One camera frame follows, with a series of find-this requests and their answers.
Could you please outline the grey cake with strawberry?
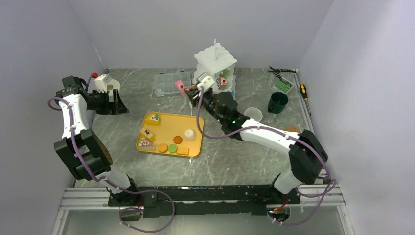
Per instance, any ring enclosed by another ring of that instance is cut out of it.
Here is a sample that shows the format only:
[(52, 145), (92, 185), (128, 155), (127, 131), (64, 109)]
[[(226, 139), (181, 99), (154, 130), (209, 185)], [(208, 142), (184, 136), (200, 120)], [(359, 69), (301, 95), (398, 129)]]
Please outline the grey cake with strawberry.
[(223, 77), (219, 77), (217, 80), (217, 86), (219, 90), (224, 90), (227, 87), (227, 81)]

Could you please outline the green roll cake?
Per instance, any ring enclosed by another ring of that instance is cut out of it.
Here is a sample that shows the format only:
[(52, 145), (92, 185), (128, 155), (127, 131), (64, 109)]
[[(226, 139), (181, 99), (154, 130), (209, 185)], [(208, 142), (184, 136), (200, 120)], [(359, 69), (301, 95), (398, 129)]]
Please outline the green roll cake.
[(229, 76), (229, 69), (223, 69), (220, 71), (220, 77), (226, 79)]

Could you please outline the pink handled tongs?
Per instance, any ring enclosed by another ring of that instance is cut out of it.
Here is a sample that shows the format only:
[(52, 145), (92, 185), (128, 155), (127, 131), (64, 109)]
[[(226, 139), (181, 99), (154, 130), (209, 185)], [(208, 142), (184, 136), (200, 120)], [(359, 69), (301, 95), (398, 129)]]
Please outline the pink handled tongs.
[(199, 93), (200, 93), (200, 90), (198, 89), (196, 85), (184, 87), (183, 91), (184, 91), (185, 96), (188, 97), (189, 99), (195, 99), (199, 97)]

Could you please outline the white three-tier dessert stand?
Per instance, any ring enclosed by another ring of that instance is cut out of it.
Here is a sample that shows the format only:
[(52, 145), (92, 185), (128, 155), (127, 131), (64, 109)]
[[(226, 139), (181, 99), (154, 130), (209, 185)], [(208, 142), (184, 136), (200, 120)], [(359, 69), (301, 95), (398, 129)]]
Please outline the white three-tier dessert stand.
[[(196, 84), (196, 78), (202, 73), (208, 73), (214, 77), (216, 84), (213, 85), (213, 94), (221, 92), (230, 92), (235, 98), (236, 75), (234, 74), (234, 67), (237, 60), (231, 55), (220, 43), (214, 41), (214, 44), (203, 51), (194, 55), (197, 60), (196, 71), (193, 74), (192, 84)], [(224, 90), (219, 90), (217, 80), (220, 77), (220, 71), (229, 69), (229, 76), (226, 78), (227, 87)]]

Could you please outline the pink cake with cherry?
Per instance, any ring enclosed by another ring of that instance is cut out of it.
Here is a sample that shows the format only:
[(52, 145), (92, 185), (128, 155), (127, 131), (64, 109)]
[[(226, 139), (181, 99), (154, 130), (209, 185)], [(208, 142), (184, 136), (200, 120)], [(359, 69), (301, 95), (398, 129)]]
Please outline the pink cake with cherry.
[(176, 85), (177, 89), (179, 90), (179, 93), (182, 96), (186, 97), (187, 94), (185, 92), (185, 86), (184, 86), (183, 82), (181, 80), (178, 80), (178, 81), (175, 82), (175, 85)]

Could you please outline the cream triangle cake slice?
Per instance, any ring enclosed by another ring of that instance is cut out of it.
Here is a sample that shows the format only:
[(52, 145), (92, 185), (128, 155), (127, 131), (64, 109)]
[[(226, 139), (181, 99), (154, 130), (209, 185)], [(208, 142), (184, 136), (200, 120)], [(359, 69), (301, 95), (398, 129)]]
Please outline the cream triangle cake slice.
[(160, 122), (161, 120), (158, 114), (153, 114), (144, 120), (144, 123), (149, 125), (159, 125)]

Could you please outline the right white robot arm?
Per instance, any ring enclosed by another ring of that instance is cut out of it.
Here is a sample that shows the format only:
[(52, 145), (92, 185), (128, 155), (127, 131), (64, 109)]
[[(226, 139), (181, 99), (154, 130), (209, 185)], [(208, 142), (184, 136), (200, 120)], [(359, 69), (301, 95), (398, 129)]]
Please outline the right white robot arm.
[(313, 184), (322, 169), (328, 170), (328, 156), (313, 132), (289, 132), (261, 124), (240, 113), (229, 92), (214, 95), (211, 89), (192, 86), (183, 93), (192, 106), (205, 108), (220, 123), (223, 138), (257, 143), (288, 157), (290, 169), (276, 176), (269, 191), (275, 203), (282, 203), (298, 186)]

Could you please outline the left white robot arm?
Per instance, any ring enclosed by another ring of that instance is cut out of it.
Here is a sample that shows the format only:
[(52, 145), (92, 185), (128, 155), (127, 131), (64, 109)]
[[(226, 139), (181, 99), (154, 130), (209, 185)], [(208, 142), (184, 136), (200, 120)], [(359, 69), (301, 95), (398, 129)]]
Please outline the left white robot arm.
[(68, 76), (62, 79), (63, 89), (48, 101), (48, 106), (63, 114), (62, 139), (54, 150), (77, 180), (94, 180), (104, 184), (110, 198), (121, 205), (134, 206), (141, 192), (134, 180), (115, 169), (113, 159), (95, 132), (89, 127), (86, 112), (99, 115), (129, 113), (122, 102), (117, 81), (108, 74), (92, 73), (87, 80)]

